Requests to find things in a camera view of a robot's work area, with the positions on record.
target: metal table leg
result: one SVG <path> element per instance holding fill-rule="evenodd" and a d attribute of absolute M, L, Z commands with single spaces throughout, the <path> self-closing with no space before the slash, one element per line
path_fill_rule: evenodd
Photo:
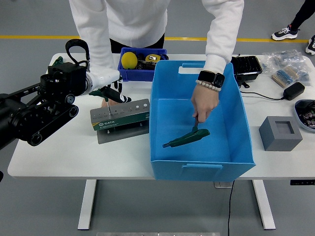
<path fill-rule="evenodd" d="M 275 222 L 271 213 L 266 189 L 262 180 L 253 180 L 254 190 L 258 202 L 262 224 L 265 230 L 275 230 Z"/>
<path fill-rule="evenodd" d="M 90 228 L 96 181 L 96 179 L 88 179 L 85 184 L 78 230 L 88 230 Z"/>

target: blue crate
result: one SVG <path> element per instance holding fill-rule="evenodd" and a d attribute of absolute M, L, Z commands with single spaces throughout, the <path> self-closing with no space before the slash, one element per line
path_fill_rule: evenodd
<path fill-rule="evenodd" d="M 120 59 L 118 64 L 118 70 L 122 75 L 123 81 L 152 81 L 154 76 L 154 70 L 126 70 L 123 68 L 121 60 L 122 56 L 126 52 L 136 52 L 136 55 L 143 53 L 144 57 L 149 54 L 163 55 L 167 54 L 165 49 L 152 49 L 152 48 L 122 48 L 120 53 Z"/>
<path fill-rule="evenodd" d="M 219 105 L 205 123 L 210 135 L 178 147 L 162 145 L 189 133 L 194 125 L 190 101 L 197 74 L 179 74 L 180 66 L 204 61 L 157 63 L 151 93 L 150 148 L 156 179 L 231 182 L 255 166 L 243 100 L 229 63 Z"/>

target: smartwatch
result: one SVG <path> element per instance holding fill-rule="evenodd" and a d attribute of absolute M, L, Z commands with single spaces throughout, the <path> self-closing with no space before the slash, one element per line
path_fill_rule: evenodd
<path fill-rule="evenodd" d="M 199 73 L 198 80 L 213 84 L 215 87 L 221 88 L 224 83 L 225 76 L 220 73 L 202 70 Z"/>

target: sneaker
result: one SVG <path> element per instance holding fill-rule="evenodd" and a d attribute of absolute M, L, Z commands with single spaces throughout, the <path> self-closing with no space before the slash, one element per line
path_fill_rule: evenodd
<path fill-rule="evenodd" d="M 315 54 L 315 35 L 309 40 L 309 45 L 305 49 L 305 52 L 314 55 Z"/>
<path fill-rule="evenodd" d="M 292 31 L 291 30 L 291 25 L 288 25 L 286 28 L 283 28 L 279 32 L 273 33 L 271 35 L 271 38 L 273 40 L 283 40 L 283 39 L 286 39 L 286 38 L 295 39 L 297 37 L 297 32 L 298 31 L 299 31 L 299 29 L 297 31 Z"/>

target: hand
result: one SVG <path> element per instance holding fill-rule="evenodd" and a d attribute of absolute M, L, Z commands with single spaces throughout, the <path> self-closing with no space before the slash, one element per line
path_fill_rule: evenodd
<path fill-rule="evenodd" d="M 196 85 L 191 102 L 194 107 L 193 117 L 198 116 L 198 121 L 204 123 L 211 111 L 219 103 L 219 92 L 208 89 L 201 85 Z"/>

